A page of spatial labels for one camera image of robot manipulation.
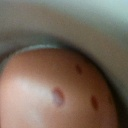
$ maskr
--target blurry background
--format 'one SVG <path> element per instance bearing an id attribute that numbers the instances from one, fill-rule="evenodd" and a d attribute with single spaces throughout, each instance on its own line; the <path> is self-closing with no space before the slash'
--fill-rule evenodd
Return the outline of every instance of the blurry background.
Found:
<path id="1" fill-rule="evenodd" d="M 90 56 L 110 78 L 128 119 L 127 0 L 0 0 L 0 57 L 52 35 Z"/>

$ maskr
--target red spot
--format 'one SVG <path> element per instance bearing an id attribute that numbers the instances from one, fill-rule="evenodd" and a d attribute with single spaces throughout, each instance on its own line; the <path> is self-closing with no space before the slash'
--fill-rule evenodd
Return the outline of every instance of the red spot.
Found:
<path id="1" fill-rule="evenodd" d="M 99 109 L 99 104 L 95 96 L 91 97 L 92 107 L 97 111 Z"/>
<path id="2" fill-rule="evenodd" d="M 63 92 L 59 88 L 55 88 L 53 90 L 53 102 L 57 106 L 62 106 L 64 104 L 64 100 L 65 98 Z"/>
<path id="3" fill-rule="evenodd" d="M 82 72 L 83 72 L 82 69 L 81 69 L 81 67 L 80 67 L 78 64 L 76 65 L 76 71 L 77 71 L 77 73 L 80 74 L 80 75 L 81 75 Z"/>

